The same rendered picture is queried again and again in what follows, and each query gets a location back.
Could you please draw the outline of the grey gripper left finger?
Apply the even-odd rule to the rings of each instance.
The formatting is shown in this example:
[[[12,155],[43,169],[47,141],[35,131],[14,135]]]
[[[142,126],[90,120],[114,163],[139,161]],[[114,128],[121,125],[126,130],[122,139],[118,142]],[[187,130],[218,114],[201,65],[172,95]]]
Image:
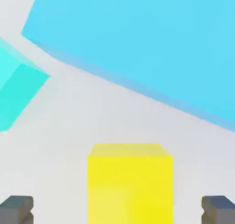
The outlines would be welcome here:
[[[0,224],[34,224],[32,196],[10,196],[0,204]]]

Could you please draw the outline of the large turquoise box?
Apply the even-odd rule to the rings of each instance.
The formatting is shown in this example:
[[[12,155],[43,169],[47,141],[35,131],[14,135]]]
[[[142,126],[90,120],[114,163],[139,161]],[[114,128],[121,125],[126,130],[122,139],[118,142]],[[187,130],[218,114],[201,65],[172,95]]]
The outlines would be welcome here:
[[[13,125],[49,77],[0,37],[0,132]]]

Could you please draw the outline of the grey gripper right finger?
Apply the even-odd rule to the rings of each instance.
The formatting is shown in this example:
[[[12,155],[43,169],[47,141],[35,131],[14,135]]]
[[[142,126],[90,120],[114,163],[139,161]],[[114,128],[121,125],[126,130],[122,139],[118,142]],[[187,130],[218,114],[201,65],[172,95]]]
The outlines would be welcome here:
[[[235,204],[225,196],[203,196],[201,224],[235,224]]]

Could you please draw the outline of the small yellow cube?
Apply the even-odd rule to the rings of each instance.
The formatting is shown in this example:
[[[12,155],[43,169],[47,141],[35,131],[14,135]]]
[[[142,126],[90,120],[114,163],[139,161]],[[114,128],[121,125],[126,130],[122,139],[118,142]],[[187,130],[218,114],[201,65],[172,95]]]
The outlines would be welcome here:
[[[173,224],[173,158],[156,143],[97,143],[88,224]]]

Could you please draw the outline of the large light blue box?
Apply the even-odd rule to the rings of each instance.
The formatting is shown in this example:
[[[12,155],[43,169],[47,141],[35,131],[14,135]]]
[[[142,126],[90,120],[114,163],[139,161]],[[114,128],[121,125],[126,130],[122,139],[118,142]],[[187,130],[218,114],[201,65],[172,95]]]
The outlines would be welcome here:
[[[52,57],[235,132],[235,0],[35,0]]]

